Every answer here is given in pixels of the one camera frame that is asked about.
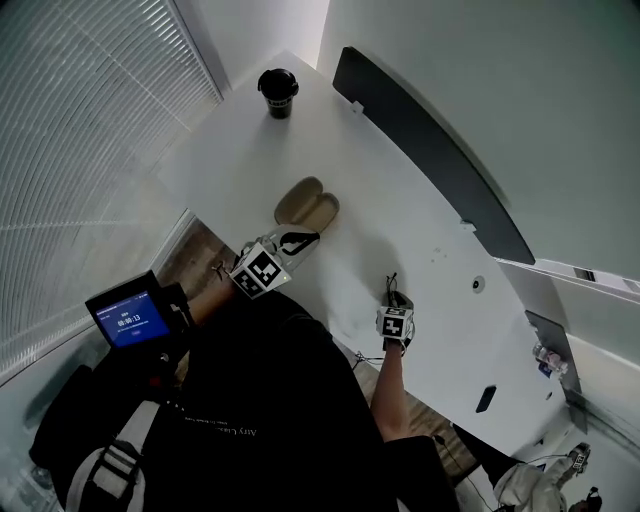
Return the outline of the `clear plastic bottle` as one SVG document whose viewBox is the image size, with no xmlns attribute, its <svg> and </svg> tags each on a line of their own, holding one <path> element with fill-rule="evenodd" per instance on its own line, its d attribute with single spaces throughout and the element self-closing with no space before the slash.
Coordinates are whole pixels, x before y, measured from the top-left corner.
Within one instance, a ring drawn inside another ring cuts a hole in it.
<svg viewBox="0 0 640 512">
<path fill-rule="evenodd" d="M 546 363 L 553 370 L 552 374 L 563 376 L 568 371 L 568 363 L 559 354 L 544 347 L 541 343 L 534 346 L 532 354 L 538 365 L 540 362 Z"/>
</svg>

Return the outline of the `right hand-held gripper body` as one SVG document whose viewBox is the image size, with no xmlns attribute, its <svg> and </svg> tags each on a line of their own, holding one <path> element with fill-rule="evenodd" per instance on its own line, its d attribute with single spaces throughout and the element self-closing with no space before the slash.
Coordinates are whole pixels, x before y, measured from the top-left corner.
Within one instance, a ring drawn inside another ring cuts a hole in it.
<svg viewBox="0 0 640 512">
<path fill-rule="evenodd" d="M 415 334 L 414 311 L 382 306 L 376 316 L 376 331 L 383 339 L 383 350 L 396 345 L 405 352 Z"/>
</svg>

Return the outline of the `long dark desk divider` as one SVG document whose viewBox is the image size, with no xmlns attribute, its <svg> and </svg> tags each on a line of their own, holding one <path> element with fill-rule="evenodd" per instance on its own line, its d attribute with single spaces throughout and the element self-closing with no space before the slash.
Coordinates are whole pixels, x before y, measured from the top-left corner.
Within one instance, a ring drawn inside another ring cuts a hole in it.
<svg viewBox="0 0 640 512">
<path fill-rule="evenodd" d="M 376 125 L 433 183 L 493 257 L 532 265 L 514 221 L 474 164 L 444 128 L 393 78 L 353 47 L 342 49 L 333 87 L 359 103 Z"/>
</svg>

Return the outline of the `person's right forearm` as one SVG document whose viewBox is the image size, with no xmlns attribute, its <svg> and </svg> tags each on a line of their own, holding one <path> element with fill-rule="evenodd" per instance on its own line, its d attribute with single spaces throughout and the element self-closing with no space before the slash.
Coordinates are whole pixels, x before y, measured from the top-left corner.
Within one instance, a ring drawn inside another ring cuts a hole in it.
<svg viewBox="0 0 640 512">
<path fill-rule="evenodd" d="M 409 409 L 403 382 L 402 348 L 387 344 L 371 400 L 371 413 L 384 442 L 408 436 Z"/>
</svg>

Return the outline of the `white window blinds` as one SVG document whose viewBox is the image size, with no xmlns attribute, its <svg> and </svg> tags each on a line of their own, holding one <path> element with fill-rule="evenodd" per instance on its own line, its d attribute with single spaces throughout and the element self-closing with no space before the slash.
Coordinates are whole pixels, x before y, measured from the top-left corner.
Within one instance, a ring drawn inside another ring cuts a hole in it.
<svg viewBox="0 0 640 512">
<path fill-rule="evenodd" d="M 160 162 L 221 100 L 177 0 L 0 0 L 0 385 L 154 265 Z"/>
</svg>

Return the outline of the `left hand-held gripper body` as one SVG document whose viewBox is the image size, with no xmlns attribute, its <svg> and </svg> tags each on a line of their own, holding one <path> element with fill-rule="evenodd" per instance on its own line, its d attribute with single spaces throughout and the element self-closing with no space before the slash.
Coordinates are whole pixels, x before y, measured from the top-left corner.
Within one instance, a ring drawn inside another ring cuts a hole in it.
<svg viewBox="0 0 640 512">
<path fill-rule="evenodd" d="M 242 252 L 230 277 L 250 299 L 256 299 L 291 281 L 291 276 L 260 241 L 250 244 Z"/>
</svg>

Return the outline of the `black display device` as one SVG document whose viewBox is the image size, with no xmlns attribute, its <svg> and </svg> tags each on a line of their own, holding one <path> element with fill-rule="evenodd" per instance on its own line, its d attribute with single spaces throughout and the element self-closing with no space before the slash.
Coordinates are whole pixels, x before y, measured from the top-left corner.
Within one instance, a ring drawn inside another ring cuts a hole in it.
<svg viewBox="0 0 640 512">
<path fill-rule="evenodd" d="M 171 307 L 151 270 L 94 295 L 85 305 L 113 348 L 165 339 L 172 332 Z"/>
</svg>

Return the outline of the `short dark desk divider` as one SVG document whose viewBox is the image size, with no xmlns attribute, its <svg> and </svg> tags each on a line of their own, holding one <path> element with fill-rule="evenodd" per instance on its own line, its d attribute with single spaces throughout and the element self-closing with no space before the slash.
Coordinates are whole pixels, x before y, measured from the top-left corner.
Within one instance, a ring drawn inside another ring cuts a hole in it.
<svg viewBox="0 0 640 512">
<path fill-rule="evenodd" d="M 525 315 L 537 337 L 536 344 L 541 343 L 544 347 L 553 350 L 568 363 L 568 371 L 565 375 L 552 374 L 551 377 L 555 377 L 560 382 L 565 401 L 569 407 L 571 421 L 581 432 L 587 434 L 586 400 L 582 396 L 577 367 L 564 328 L 560 324 L 531 311 L 526 310 Z"/>
</svg>

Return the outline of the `black tumbler cup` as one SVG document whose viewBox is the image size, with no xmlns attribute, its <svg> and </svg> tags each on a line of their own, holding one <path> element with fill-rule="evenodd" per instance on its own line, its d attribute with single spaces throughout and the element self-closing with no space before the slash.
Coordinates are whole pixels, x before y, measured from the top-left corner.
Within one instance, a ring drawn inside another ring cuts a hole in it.
<svg viewBox="0 0 640 512">
<path fill-rule="evenodd" d="M 275 119 L 286 119 L 291 115 L 293 98 L 299 92 L 299 84 L 292 72 L 275 68 L 261 74 L 257 90 L 263 95 L 269 114 Z"/>
</svg>

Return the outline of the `person's left forearm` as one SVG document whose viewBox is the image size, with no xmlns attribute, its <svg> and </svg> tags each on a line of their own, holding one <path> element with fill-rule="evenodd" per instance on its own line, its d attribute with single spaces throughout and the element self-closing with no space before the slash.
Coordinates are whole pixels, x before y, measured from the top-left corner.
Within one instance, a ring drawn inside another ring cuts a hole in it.
<svg viewBox="0 0 640 512">
<path fill-rule="evenodd" d="M 188 301 L 196 325 L 204 325 L 222 306 L 240 294 L 231 280 L 218 280 Z"/>
</svg>

